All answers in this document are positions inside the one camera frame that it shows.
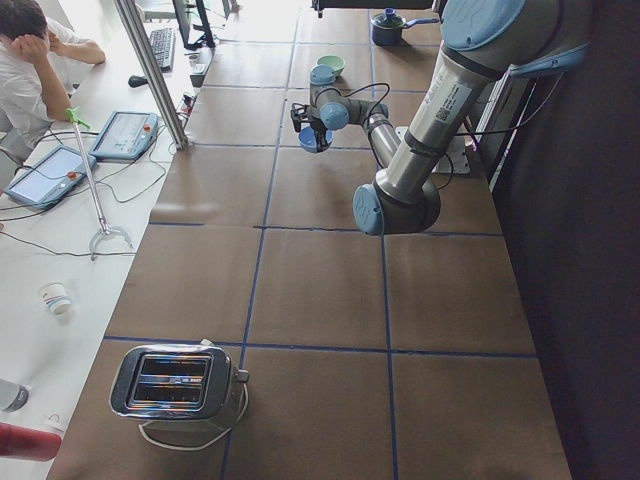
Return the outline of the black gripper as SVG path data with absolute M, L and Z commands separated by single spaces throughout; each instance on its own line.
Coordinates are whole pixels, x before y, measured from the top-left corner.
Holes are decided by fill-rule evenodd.
M 306 118 L 299 121 L 299 145 L 307 152 L 324 152 L 333 142 L 333 132 L 327 130 L 321 121 L 310 121 Z

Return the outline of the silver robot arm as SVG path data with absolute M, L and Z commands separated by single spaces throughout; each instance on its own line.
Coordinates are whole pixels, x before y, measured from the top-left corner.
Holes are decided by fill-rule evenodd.
M 575 68 L 586 56 L 593 13 L 591 1 L 449 1 L 431 85 L 404 135 L 382 103 L 342 94 L 332 69 L 319 65 L 310 72 L 309 104 L 291 108 L 299 142 L 323 152 L 329 133 L 360 126 L 383 167 L 354 193 L 358 228 L 369 235 L 422 232 L 440 212 L 429 176 L 484 88 L 504 74 Z

